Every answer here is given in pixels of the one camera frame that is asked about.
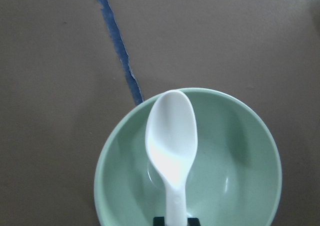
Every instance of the bowl rim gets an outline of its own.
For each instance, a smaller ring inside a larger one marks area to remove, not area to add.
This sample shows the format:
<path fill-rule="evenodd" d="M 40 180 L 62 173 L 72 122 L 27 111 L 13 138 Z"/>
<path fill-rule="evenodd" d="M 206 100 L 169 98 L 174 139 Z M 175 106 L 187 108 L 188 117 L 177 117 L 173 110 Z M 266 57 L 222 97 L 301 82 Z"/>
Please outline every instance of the bowl rim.
<path fill-rule="evenodd" d="M 282 176 L 282 166 L 281 166 L 281 160 L 280 160 L 280 155 L 279 155 L 279 151 L 276 145 L 276 142 L 272 136 L 272 134 L 270 133 L 268 127 L 266 126 L 266 124 L 262 121 L 262 119 L 256 114 L 256 112 L 251 109 L 247 104 L 245 104 L 244 102 L 240 101 L 239 99 L 221 92 L 221 91 L 217 91 L 214 89 L 209 89 L 209 88 L 200 88 L 200 87 L 188 87 L 188 88 L 178 88 L 177 90 L 181 90 L 184 93 L 188 93 L 188 92 L 204 92 L 204 93 L 209 93 L 209 94 L 214 94 L 214 95 L 218 95 L 224 98 L 227 98 L 229 100 L 232 100 L 233 102 L 239 104 L 241 107 L 244 107 L 248 112 L 250 112 L 250 114 L 252 114 L 256 120 L 258 120 L 259 124 L 263 127 L 264 131 L 267 133 L 267 136 L 269 138 L 269 140 L 272 142 L 272 148 L 273 148 L 273 153 L 275 155 L 275 159 L 276 159 L 276 168 L 277 168 L 277 172 L 278 172 L 278 177 L 277 177 L 277 181 L 278 181 L 278 185 L 277 185 L 277 192 L 276 192 L 276 197 L 275 197 L 275 201 L 273 204 L 273 208 L 272 211 L 270 213 L 269 219 L 266 222 L 265 226 L 269 226 L 271 225 L 278 206 L 279 206 L 279 202 L 280 202 L 280 197 L 281 197 L 281 190 L 282 190 L 282 180 L 283 180 L 283 176 Z M 96 165 L 96 169 L 95 169 L 95 174 L 94 174 L 94 191 L 93 191 L 93 196 L 94 196 L 94 204 L 95 204 L 95 209 L 96 209 L 96 213 L 100 222 L 100 225 L 102 226 L 107 226 L 107 224 L 105 223 L 105 221 L 103 220 L 103 213 L 101 212 L 101 204 L 102 204 L 102 200 L 100 199 L 101 197 L 99 197 L 101 190 L 102 190 L 102 170 L 103 170 L 103 164 L 105 161 L 105 157 L 108 153 L 108 150 L 110 148 L 111 143 L 113 142 L 113 140 L 115 139 L 117 133 L 119 132 L 119 130 L 128 122 L 128 120 L 136 114 L 136 112 L 138 112 L 139 110 L 141 110 L 143 107 L 145 107 L 148 104 L 154 103 L 156 101 L 156 99 L 162 94 L 159 93 L 155 96 L 150 97 L 149 99 L 143 101 L 142 103 L 140 103 L 139 105 L 137 105 L 136 107 L 134 107 L 132 110 L 130 110 L 128 112 L 128 114 L 126 116 L 124 116 L 124 118 L 116 125 L 116 127 L 112 130 L 112 132 L 110 133 L 109 137 L 107 138 L 101 153 L 99 155 L 98 161 L 97 161 L 97 165 Z"/>

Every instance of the spoon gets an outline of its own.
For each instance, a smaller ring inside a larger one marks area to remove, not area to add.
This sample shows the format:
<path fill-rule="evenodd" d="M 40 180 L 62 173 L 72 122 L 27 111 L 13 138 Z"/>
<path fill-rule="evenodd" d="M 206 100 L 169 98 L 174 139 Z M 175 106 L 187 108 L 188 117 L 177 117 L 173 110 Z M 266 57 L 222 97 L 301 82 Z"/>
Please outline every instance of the spoon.
<path fill-rule="evenodd" d="M 145 148 L 165 185 L 165 225 L 187 226 L 185 185 L 198 148 L 196 117 L 179 90 L 164 92 L 146 124 Z"/>

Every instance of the light green bowl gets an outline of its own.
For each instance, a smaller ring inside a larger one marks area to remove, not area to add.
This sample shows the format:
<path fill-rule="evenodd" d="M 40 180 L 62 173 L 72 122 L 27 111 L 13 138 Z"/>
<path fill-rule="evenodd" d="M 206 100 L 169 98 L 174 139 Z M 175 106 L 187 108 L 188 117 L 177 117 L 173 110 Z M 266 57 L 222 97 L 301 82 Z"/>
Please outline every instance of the light green bowl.
<path fill-rule="evenodd" d="M 189 217 L 203 226 L 265 226 L 275 216 L 282 170 L 275 141 L 243 102 L 222 92 L 181 89 L 197 121 L 198 151 L 187 180 Z M 95 172 L 94 200 L 103 226 L 152 226 L 165 215 L 165 191 L 149 163 L 145 128 L 158 96 L 116 126 Z"/>

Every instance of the blue tape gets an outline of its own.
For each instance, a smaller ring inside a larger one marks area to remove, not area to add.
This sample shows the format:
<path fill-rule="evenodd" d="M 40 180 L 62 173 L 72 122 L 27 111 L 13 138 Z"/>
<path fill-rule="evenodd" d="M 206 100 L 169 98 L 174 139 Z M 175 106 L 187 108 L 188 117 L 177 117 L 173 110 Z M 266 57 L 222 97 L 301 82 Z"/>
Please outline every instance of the blue tape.
<path fill-rule="evenodd" d="M 108 27 L 108 30 L 114 45 L 114 49 L 120 58 L 122 68 L 125 74 L 125 79 L 131 90 L 134 102 L 136 105 L 138 105 L 141 102 L 143 102 L 144 99 L 143 99 L 140 87 L 138 85 L 138 82 L 135 78 L 135 75 L 130 68 L 129 56 L 127 54 L 125 45 L 122 41 L 121 34 L 114 17 L 114 13 L 109 5 L 108 0 L 98 0 L 98 2 L 102 5 L 101 12 L 102 12 L 104 21 Z"/>

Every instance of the gray surface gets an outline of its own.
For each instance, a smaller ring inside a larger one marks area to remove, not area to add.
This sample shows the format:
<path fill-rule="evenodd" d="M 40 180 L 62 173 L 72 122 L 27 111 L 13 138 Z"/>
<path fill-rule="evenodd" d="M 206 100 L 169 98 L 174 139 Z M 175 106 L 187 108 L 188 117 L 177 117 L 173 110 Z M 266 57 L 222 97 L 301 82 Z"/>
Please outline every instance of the gray surface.
<path fill-rule="evenodd" d="M 110 0 L 146 98 L 229 93 L 273 134 L 273 226 L 320 221 L 320 0 Z M 0 225 L 98 225 L 101 148 L 134 107 L 96 0 L 0 0 Z"/>

